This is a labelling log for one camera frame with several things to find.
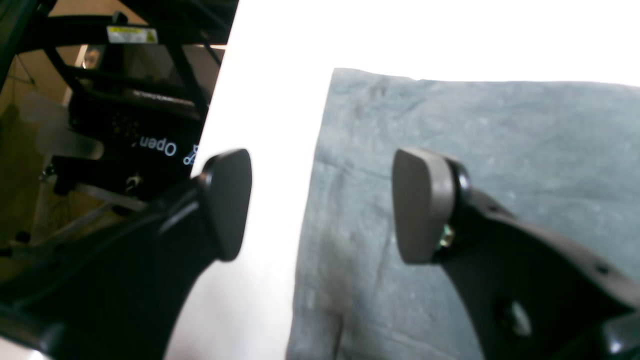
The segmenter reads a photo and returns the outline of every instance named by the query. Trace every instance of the gray towel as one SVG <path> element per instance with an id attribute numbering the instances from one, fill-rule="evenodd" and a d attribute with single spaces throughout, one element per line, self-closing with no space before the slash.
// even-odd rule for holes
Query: gray towel
<path id="1" fill-rule="evenodd" d="M 466 164 L 516 216 L 640 279 L 640 89 L 413 81 L 336 69 L 300 238 L 290 359 L 482 359 L 437 266 L 396 249 L 391 164 L 419 146 Z"/>

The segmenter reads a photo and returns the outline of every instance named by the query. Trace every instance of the warning label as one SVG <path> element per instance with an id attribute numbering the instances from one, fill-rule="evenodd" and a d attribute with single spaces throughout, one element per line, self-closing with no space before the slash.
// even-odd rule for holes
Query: warning label
<path id="1" fill-rule="evenodd" d="M 158 34 L 152 28 L 107 26 L 107 36 L 112 44 L 157 44 Z"/>

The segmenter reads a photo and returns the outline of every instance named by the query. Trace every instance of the logo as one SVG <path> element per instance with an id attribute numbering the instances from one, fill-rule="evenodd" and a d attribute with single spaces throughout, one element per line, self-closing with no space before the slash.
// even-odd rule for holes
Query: logo
<path id="1" fill-rule="evenodd" d="M 187 155 L 184 159 L 182 159 L 183 164 L 192 165 L 193 164 L 193 159 L 196 158 L 196 154 L 197 153 L 198 153 L 198 146 L 194 145 L 193 146 L 193 151 L 191 151 L 189 153 L 189 155 Z"/>
<path id="2" fill-rule="evenodd" d="M 167 156 L 173 156 L 176 151 L 178 151 L 178 146 L 175 142 L 166 142 L 166 138 L 162 140 L 158 140 L 156 138 L 149 138 L 147 136 L 140 137 L 140 146 L 148 147 L 149 149 L 155 149 L 158 151 L 163 151 Z"/>

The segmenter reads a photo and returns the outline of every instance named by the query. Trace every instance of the white table surface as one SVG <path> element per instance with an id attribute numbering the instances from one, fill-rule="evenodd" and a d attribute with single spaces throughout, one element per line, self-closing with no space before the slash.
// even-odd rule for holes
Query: white table surface
<path id="1" fill-rule="evenodd" d="M 167 359 L 283 359 L 298 241 L 331 74 L 640 85 L 633 4 L 240 0 L 195 160 L 249 150 L 244 244 L 198 280 Z"/>

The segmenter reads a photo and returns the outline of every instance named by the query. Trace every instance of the screw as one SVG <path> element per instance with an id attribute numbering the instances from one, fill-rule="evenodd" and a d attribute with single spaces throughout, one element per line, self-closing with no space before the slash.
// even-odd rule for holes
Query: screw
<path id="1" fill-rule="evenodd" d="M 442 231 L 442 235 L 440 235 L 440 246 L 441 247 L 450 247 L 453 244 L 453 239 L 456 237 L 456 232 L 449 227 L 449 225 L 444 225 L 444 230 Z"/>
<path id="2" fill-rule="evenodd" d="M 135 175 L 129 177 L 125 182 L 127 186 L 127 188 L 125 189 L 126 193 L 131 193 L 142 182 L 143 182 L 143 179 L 140 175 L 138 175 L 138 173 L 135 173 Z"/>
<path id="3" fill-rule="evenodd" d="M 40 176 L 38 176 L 38 180 L 44 182 L 47 180 L 49 176 L 55 173 L 56 173 L 56 169 L 53 167 L 52 163 L 49 163 L 47 167 L 44 170 L 42 170 L 42 172 L 40 173 Z"/>

